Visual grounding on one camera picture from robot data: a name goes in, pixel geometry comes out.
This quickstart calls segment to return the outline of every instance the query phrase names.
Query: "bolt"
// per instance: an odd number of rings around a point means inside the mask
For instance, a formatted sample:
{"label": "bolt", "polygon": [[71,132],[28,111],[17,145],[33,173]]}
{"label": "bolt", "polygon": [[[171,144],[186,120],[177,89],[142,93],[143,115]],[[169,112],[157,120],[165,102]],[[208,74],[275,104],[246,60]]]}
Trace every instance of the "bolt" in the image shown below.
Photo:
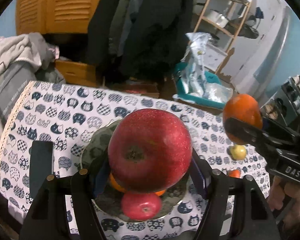
{"label": "bolt", "polygon": [[79,171],[80,175],[86,175],[88,173],[87,169],[80,169]]}
{"label": "bolt", "polygon": [[244,176],[248,181],[253,181],[253,177],[251,175],[245,175]]}
{"label": "bolt", "polygon": [[221,174],[221,171],[218,170],[218,169],[213,169],[213,170],[212,170],[212,173],[213,173],[214,175],[220,175],[220,174]]}
{"label": "bolt", "polygon": [[48,181],[54,180],[54,175],[53,175],[53,174],[48,175],[48,176],[46,177],[46,180],[48,180]]}

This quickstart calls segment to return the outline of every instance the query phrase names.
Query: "tablecloth edge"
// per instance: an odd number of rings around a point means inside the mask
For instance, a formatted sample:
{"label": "tablecloth edge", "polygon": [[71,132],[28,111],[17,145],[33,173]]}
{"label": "tablecloth edge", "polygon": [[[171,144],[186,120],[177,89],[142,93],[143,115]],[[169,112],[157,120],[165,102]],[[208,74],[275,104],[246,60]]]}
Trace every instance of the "tablecloth edge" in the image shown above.
{"label": "tablecloth edge", "polygon": [[23,106],[23,103],[24,103],[24,100],[27,98],[27,96],[29,95],[30,93],[30,90],[32,89],[34,83],[36,81],[30,81],[26,87],[24,88],[23,92],[21,93],[21,95],[19,96],[18,100],[16,101],[9,117],[8,117],[8,120],[4,126],[4,129],[3,129],[3,133],[1,135],[1,138],[0,138],[0,165],[1,165],[1,157],[2,157],[2,152],[4,150],[4,146],[5,146],[5,143],[6,143],[6,140],[7,140],[7,137],[8,137],[8,134],[9,134],[9,131],[12,127],[12,124],[13,122],[15,121],[16,119],[16,116],[19,112],[19,109],[20,107]]}

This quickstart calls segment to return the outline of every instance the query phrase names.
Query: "human hand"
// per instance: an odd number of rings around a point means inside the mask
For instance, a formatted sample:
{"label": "human hand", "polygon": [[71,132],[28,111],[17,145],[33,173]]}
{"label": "human hand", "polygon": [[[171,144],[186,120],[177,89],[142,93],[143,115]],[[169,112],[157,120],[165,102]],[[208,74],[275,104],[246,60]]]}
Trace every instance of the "human hand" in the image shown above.
{"label": "human hand", "polygon": [[283,207],[285,195],[288,195],[296,200],[293,207],[283,219],[284,229],[288,230],[300,222],[300,185],[287,182],[283,189],[279,185],[281,181],[281,178],[274,177],[267,202],[271,211],[273,211],[274,209],[280,210]]}

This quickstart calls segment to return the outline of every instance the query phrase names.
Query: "tablecloth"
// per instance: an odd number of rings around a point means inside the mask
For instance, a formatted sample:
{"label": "tablecloth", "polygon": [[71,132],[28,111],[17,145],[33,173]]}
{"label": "tablecloth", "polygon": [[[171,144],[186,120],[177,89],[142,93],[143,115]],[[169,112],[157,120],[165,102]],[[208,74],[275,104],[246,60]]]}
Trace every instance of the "tablecloth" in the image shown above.
{"label": "tablecloth", "polygon": [[[156,108],[178,116],[187,126],[193,147],[212,168],[222,172],[240,169],[252,175],[265,197],[269,175],[264,158],[247,145],[247,157],[235,161],[227,154],[232,144],[225,134],[222,118],[200,109],[163,99],[153,99],[117,91],[30,82],[14,106],[0,140],[0,192],[24,216],[33,199],[29,195],[29,162],[33,140],[54,142],[54,174],[73,175],[80,167],[80,155],[93,133],[110,122],[142,108]],[[205,210],[205,201],[196,193],[191,178],[182,202],[161,219],[127,223],[95,207],[109,240],[160,239],[195,230]],[[227,212],[233,208],[229,197]],[[78,234],[70,196],[66,206],[71,233]]]}

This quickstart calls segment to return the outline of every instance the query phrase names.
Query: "smartphone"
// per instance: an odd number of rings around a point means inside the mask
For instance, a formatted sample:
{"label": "smartphone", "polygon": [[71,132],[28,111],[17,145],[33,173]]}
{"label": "smartphone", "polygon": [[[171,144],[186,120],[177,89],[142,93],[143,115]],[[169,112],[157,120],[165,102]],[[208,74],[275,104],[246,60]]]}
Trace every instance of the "smartphone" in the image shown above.
{"label": "smartphone", "polygon": [[53,142],[33,141],[30,158],[30,197],[35,198],[46,177],[53,173]]}

